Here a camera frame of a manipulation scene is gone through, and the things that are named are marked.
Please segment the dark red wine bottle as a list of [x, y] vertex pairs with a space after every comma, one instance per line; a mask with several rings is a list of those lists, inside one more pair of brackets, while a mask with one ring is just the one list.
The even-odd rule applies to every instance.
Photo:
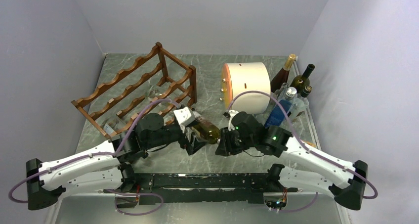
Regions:
[[275, 92], [276, 90], [279, 90], [282, 84], [288, 81], [289, 72], [294, 61], [296, 60], [296, 57], [297, 56], [293, 53], [288, 56], [283, 67], [278, 71], [278, 73], [271, 80], [271, 83], [270, 83], [271, 92]]

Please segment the green wine bottle white label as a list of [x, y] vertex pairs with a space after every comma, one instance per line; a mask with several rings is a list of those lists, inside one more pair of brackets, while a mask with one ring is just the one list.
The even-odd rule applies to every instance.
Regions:
[[305, 71], [293, 79], [290, 86], [296, 89], [297, 94], [300, 94], [306, 86], [310, 85], [309, 76], [314, 71], [314, 69], [314, 64], [308, 64]]

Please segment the clear whisky bottle black label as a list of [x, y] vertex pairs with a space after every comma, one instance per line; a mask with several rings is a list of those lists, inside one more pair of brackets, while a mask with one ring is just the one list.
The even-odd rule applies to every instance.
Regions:
[[309, 101], [307, 97], [310, 95], [312, 90], [312, 86], [305, 86], [301, 94], [297, 96], [293, 106], [289, 111], [289, 118], [291, 120], [295, 120], [308, 107]]

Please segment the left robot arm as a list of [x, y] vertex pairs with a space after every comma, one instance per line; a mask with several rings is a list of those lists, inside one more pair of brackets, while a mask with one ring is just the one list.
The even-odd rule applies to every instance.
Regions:
[[162, 116], [150, 113], [127, 133], [84, 152], [50, 162], [27, 161], [28, 209], [44, 209], [65, 197], [93, 190], [131, 192], [137, 186], [131, 163], [174, 142], [193, 154], [196, 138], [187, 129], [197, 125], [201, 115], [184, 108], [175, 110], [174, 118], [165, 125]]

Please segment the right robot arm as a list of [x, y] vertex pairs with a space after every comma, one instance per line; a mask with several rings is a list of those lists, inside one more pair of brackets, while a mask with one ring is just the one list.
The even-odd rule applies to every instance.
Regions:
[[216, 155], [231, 156], [255, 148], [263, 155], [294, 161], [308, 171], [273, 164], [268, 170], [267, 186], [272, 191], [302, 188], [322, 193], [339, 205], [358, 211], [365, 199], [367, 163], [349, 162], [329, 155], [291, 132], [278, 127], [265, 128], [246, 112], [230, 110], [224, 113], [228, 126], [221, 129]]

